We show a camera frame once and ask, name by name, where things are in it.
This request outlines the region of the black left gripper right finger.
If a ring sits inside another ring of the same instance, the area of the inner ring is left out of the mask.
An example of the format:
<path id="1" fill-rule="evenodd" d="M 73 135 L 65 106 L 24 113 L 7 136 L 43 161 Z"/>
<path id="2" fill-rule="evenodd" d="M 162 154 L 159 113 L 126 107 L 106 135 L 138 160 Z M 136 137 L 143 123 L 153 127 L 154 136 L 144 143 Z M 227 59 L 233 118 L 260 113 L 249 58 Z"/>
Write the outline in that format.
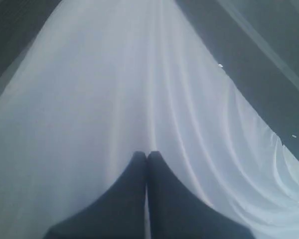
<path id="1" fill-rule="evenodd" d="M 213 210 L 175 176 L 161 153 L 147 159 L 150 232 L 153 239 L 252 239 L 242 224 Z"/>

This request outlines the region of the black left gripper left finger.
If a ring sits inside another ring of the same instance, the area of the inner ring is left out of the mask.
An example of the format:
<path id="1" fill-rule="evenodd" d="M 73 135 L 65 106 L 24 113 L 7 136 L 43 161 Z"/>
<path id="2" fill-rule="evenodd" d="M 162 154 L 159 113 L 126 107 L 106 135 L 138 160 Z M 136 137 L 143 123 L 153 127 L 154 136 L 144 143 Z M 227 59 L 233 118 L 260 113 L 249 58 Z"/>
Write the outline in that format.
<path id="1" fill-rule="evenodd" d="M 52 226 L 47 239 L 145 238 L 146 155 L 137 151 L 116 182 L 94 203 Z"/>

